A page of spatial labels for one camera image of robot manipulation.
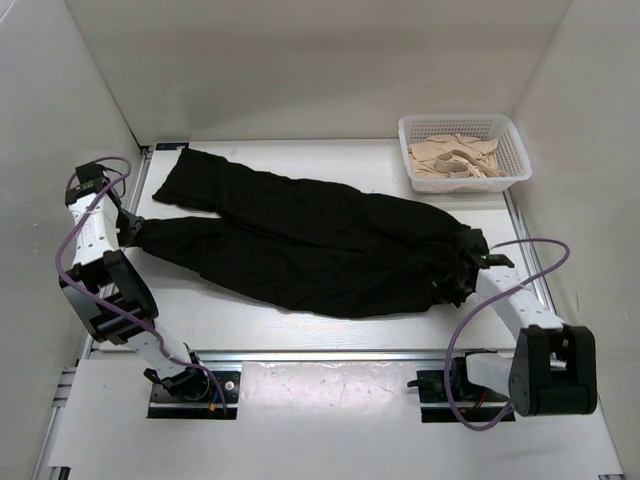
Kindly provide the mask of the black trousers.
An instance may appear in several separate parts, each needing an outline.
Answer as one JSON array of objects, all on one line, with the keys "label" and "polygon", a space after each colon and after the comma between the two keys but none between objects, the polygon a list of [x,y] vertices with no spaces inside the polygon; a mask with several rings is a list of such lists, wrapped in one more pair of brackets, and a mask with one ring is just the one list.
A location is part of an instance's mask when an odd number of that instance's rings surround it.
[{"label": "black trousers", "polygon": [[147,219],[134,245],[290,311],[358,319],[444,302],[471,230],[433,206],[252,170],[193,149],[155,193],[183,218]]}]

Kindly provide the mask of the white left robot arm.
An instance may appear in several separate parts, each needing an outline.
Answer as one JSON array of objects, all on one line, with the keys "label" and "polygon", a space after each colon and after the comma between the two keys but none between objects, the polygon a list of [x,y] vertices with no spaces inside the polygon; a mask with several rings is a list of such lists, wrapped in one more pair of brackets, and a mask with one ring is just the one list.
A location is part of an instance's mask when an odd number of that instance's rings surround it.
[{"label": "white left robot arm", "polygon": [[155,299],[124,252],[144,221],[123,207],[116,190],[131,171],[109,167],[111,160],[77,167],[65,188],[74,227],[55,257],[60,288],[96,342],[138,354],[153,384],[172,397],[199,401],[212,388],[207,369],[186,344],[156,326]]}]

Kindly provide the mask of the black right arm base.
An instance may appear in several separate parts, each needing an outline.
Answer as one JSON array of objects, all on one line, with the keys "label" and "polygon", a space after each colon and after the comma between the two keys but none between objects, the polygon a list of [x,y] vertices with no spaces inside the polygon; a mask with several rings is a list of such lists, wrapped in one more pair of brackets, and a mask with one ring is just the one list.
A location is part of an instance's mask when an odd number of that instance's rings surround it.
[{"label": "black right arm base", "polygon": [[[506,405],[507,398],[485,387],[473,385],[463,374],[451,374],[452,396],[460,415],[468,422],[490,422]],[[452,423],[458,419],[451,410],[444,388],[442,370],[419,370],[407,388],[417,393],[422,423]]]}]

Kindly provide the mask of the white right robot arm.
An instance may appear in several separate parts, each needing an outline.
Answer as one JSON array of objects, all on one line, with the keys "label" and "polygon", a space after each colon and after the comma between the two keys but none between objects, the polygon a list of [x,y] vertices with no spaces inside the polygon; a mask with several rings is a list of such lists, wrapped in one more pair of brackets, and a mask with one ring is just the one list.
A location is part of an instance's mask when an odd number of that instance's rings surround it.
[{"label": "white right robot arm", "polygon": [[[522,417],[590,415],[598,403],[596,346],[593,333],[584,326],[564,322],[546,309],[528,285],[559,269],[569,258],[570,247],[558,241],[562,257],[553,265],[522,280],[513,262],[493,254],[479,229],[455,237],[461,271],[455,281],[472,284],[482,297],[458,324],[445,353],[443,387],[449,408],[464,426],[485,431],[515,412]],[[491,307],[516,341],[512,358],[493,352],[472,352],[464,365],[453,370],[454,345],[475,315]],[[506,397],[499,413],[484,425],[470,423],[454,395],[470,400],[483,389]]]}]

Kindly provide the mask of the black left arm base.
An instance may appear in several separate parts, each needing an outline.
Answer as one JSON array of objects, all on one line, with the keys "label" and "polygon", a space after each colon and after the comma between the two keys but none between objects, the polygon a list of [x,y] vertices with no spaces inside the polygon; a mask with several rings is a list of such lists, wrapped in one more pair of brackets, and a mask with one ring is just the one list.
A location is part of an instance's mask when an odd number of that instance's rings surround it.
[{"label": "black left arm base", "polygon": [[241,371],[224,367],[213,374],[222,387],[205,380],[191,393],[171,395],[160,383],[152,382],[147,407],[149,419],[235,420],[241,390]]}]

